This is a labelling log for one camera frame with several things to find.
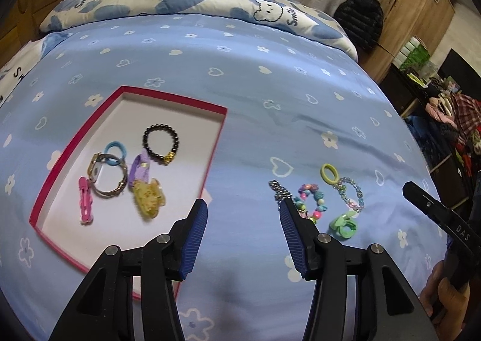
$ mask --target gold charm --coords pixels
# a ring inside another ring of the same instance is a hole
[[[175,158],[175,154],[173,152],[168,152],[167,155],[164,157],[164,163],[168,165],[170,162],[172,162]]]
[[[165,206],[165,195],[156,179],[153,178],[150,184],[135,180],[132,189],[135,201],[145,216],[153,219],[158,215],[159,207]]]

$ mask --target yellow hair tie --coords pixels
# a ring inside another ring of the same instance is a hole
[[[327,176],[326,170],[329,170],[333,174],[334,176],[333,180]],[[326,182],[329,185],[336,185],[337,182],[339,181],[339,173],[337,172],[336,168],[331,164],[324,163],[321,167],[320,173],[324,182]]]

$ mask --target wooden cabinet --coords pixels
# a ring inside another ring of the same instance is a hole
[[[381,8],[384,26],[378,46],[359,63],[377,83],[413,35],[433,54],[454,15],[449,0],[381,0]]]

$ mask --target purple hair clip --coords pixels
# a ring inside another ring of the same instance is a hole
[[[146,184],[149,183],[149,155],[147,150],[142,149],[142,152],[137,155],[132,163],[132,168],[128,174],[128,187],[134,186],[135,180],[141,180]]]

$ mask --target human hand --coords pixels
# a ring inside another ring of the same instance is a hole
[[[438,292],[439,301],[446,309],[446,314],[439,323],[435,324],[436,333],[440,341],[454,341],[461,332],[467,304],[470,300],[470,285],[468,283],[460,291],[456,291],[447,278],[441,279],[442,274],[443,261],[439,261],[432,268],[419,300],[427,315],[431,316],[430,299],[436,291]]]

